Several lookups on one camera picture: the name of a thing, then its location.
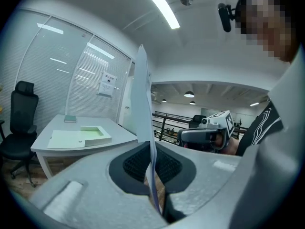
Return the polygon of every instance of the person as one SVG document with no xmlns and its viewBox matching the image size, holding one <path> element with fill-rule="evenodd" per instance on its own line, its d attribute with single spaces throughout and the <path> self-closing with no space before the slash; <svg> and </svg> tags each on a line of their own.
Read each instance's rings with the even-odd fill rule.
<svg viewBox="0 0 305 229">
<path fill-rule="evenodd" d="M 292 63 L 301 50 L 293 6 L 291 0 L 239 0 L 234 16 L 236 26 L 241 34 L 257 39 L 270 56 Z M 259 144 L 266 136 L 282 129 L 281 118 L 270 101 L 241 141 L 231 137 L 221 153 L 242 156 L 249 146 Z M 222 141 L 223 137 L 217 135 L 215 144 L 221 146 Z"/>
</svg>

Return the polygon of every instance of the wooden floor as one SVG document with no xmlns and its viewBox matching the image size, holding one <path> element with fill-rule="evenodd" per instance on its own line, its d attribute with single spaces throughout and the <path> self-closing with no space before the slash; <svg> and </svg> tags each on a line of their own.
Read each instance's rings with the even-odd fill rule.
<svg viewBox="0 0 305 229">
<path fill-rule="evenodd" d="M 81 156 L 65 157 L 65 158 L 48 157 L 47 160 L 53 174 L 55 175 L 61 172 L 62 170 L 64 170 L 69 165 L 79 160 L 80 158 L 82 157 Z M 26 199 L 29 199 L 33 194 L 33 192 L 48 180 L 40 165 L 30 164 L 31 179 L 32 182 L 36 185 L 36 187 L 33 188 L 30 184 L 30 181 L 27 178 L 25 167 L 21 167 L 17 171 L 15 171 L 14 174 L 16 178 L 12 179 L 10 176 L 10 170 L 12 170 L 13 167 L 16 164 L 18 164 L 18 161 L 12 161 L 8 159 L 4 159 L 3 161 L 4 163 L 1 169 L 1 173 L 8 187 L 14 190 L 15 192 L 19 193 L 21 196 L 23 196 Z M 158 191 L 159 204 L 161 208 L 163 208 L 165 189 L 164 189 L 164 185 L 157 176 L 156 176 L 156 186 Z"/>
</svg>

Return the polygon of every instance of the black office chair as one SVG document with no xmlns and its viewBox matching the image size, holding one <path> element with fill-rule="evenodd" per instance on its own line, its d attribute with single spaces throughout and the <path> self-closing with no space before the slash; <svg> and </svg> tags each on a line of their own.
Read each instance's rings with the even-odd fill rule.
<svg viewBox="0 0 305 229">
<path fill-rule="evenodd" d="M 28 178 L 33 187 L 29 171 L 29 164 L 35 155 L 31 151 L 31 146 L 36 140 L 36 126 L 33 125 L 35 110 L 38 104 L 38 96 L 34 94 L 34 84 L 20 81 L 16 84 L 15 90 L 11 93 L 10 107 L 10 131 L 12 134 L 4 136 L 2 124 L 0 123 L 0 133 L 3 138 L 0 144 L 0 154 L 11 160 L 21 160 L 10 171 L 12 179 L 15 179 L 14 171 L 25 166 Z"/>
<path fill-rule="evenodd" d="M 189 128 L 197 128 L 204 118 L 206 118 L 204 115 L 194 115 L 193 119 L 189 122 Z"/>
</svg>

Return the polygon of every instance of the black sleeve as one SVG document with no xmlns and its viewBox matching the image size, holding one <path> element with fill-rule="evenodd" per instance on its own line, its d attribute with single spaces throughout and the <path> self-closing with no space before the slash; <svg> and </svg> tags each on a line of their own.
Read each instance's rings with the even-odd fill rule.
<svg viewBox="0 0 305 229">
<path fill-rule="evenodd" d="M 248 146 L 259 144 L 266 136 L 283 129 L 282 121 L 272 102 L 253 121 L 241 139 L 236 155 L 243 156 Z"/>
</svg>

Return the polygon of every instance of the window blinds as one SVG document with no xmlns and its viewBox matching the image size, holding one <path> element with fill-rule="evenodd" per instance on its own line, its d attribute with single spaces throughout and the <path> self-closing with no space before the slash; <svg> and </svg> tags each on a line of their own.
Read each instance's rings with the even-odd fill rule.
<svg viewBox="0 0 305 229">
<path fill-rule="evenodd" d="M 115 48 L 94 37 L 86 47 L 76 69 L 67 114 L 108 117 L 116 122 L 130 60 Z M 98 95 L 103 72 L 117 77 L 112 97 Z"/>
<path fill-rule="evenodd" d="M 39 102 L 34 123 L 40 133 L 55 115 L 65 113 L 74 69 L 92 34 L 55 18 L 35 27 L 41 30 L 24 57 L 17 82 L 35 84 Z"/>
<path fill-rule="evenodd" d="M 47 21 L 48 16 L 30 11 L 17 11 L 6 24 L 0 42 L 0 105 L 3 107 L 0 119 L 5 121 L 5 136 L 10 133 L 10 96 L 15 89 L 16 75 L 21 60 L 34 36 L 38 33 L 38 24 Z"/>
</svg>

